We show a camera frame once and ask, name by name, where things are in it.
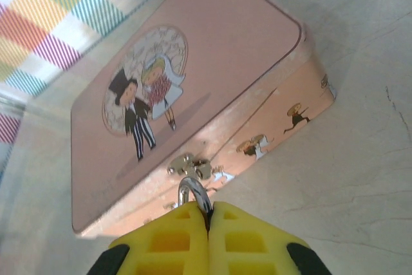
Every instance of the colorful checkered cloth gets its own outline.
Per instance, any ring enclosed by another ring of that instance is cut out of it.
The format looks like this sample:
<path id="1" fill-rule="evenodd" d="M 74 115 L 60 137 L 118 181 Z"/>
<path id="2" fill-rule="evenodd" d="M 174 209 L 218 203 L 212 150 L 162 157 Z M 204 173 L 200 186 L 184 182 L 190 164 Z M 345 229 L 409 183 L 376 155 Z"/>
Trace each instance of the colorful checkered cloth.
<path id="1" fill-rule="evenodd" d="M 0 183 L 19 131 L 21 116 L 0 113 Z"/>
<path id="2" fill-rule="evenodd" d="M 0 94 L 40 94 L 147 1 L 0 0 Z M 12 143 L 14 128 L 0 115 L 0 143 Z"/>

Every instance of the metal clasp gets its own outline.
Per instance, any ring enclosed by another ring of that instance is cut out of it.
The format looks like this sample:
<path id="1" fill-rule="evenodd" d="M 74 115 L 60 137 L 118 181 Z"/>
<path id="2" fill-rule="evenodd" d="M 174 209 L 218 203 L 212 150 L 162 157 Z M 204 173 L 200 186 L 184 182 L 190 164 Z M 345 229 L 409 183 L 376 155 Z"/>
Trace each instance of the metal clasp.
<path id="1" fill-rule="evenodd" d="M 190 176 L 197 180 L 208 180 L 212 176 L 213 168 L 207 159 L 197 159 L 191 153 L 176 157 L 167 168 L 169 175 Z"/>
<path id="2" fill-rule="evenodd" d="M 200 210 L 206 218 L 208 218 L 209 222 L 213 213 L 213 206 L 205 188 L 197 179 L 187 176 L 180 181 L 178 190 L 178 206 L 181 206 L 189 201 L 190 192 L 194 195 Z"/>

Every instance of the striped trousers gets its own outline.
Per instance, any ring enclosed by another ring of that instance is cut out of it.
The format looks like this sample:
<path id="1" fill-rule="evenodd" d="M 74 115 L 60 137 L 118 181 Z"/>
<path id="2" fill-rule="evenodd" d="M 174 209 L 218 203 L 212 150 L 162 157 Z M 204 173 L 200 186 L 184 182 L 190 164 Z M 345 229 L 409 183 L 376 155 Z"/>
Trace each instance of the striped trousers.
<path id="1" fill-rule="evenodd" d="M 137 159 L 139 160 L 143 158 L 143 138 L 145 138 L 151 149 L 156 146 L 155 136 L 150 128 L 149 122 L 142 117 L 137 117 L 136 119 L 136 124 L 133 128 L 133 137 L 135 138 Z"/>

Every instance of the running cartoon figure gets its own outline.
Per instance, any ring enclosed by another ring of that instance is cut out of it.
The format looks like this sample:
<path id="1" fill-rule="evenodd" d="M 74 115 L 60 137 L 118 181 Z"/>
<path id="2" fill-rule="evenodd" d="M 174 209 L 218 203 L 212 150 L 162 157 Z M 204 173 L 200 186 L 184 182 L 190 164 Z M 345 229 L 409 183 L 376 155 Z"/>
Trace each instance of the running cartoon figure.
<path id="1" fill-rule="evenodd" d="M 176 129 L 172 104 L 183 93 L 180 84 L 184 79 L 185 74 L 177 75 L 173 71 L 171 61 L 165 54 L 153 57 L 142 70 L 141 80 L 148 105 L 152 109 L 152 118 L 155 120 L 165 114 L 172 130 Z"/>
<path id="2" fill-rule="evenodd" d="M 256 160 L 263 157 L 268 151 L 262 151 L 262 148 L 268 146 L 270 142 L 266 135 L 257 135 L 248 141 L 244 141 L 236 148 L 238 153 L 243 152 L 247 156 L 256 156 Z"/>
<path id="3" fill-rule="evenodd" d="M 300 122 L 302 122 L 302 121 L 304 121 L 304 120 L 306 120 L 306 122 L 309 122 L 309 121 L 310 121 L 310 119 L 309 119 L 308 117 L 303 117 L 303 116 L 302 116 L 302 114 L 303 114 L 308 108 L 304 109 L 302 112 L 299 113 L 299 110 L 300 110 L 301 108 L 302 108 L 302 104 L 301 104 L 301 103 L 297 103 L 297 104 L 295 104 L 294 106 L 292 106 L 292 107 L 289 109 L 287 115 L 292 118 L 293 127 L 289 128 L 289 129 L 285 129 L 285 130 L 283 131 L 283 134 L 285 134 L 287 131 L 293 130 L 293 129 L 298 125 L 298 123 L 300 123 Z"/>

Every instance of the cartoon bride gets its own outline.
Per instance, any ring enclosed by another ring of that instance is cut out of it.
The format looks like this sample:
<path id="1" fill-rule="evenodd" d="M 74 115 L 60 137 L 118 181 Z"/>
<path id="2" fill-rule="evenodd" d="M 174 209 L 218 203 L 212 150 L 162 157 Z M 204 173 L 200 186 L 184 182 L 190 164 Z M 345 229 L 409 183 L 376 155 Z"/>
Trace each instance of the cartoon bride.
<path id="1" fill-rule="evenodd" d="M 141 79 L 144 95 L 152 108 L 152 118 L 158 119 L 165 114 L 170 127 L 175 130 L 172 104 L 183 93 L 180 84 L 185 79 L 185 74 L 177 75 L 168 56 L 157 54 L 147 62 L 142 70 Z"/>

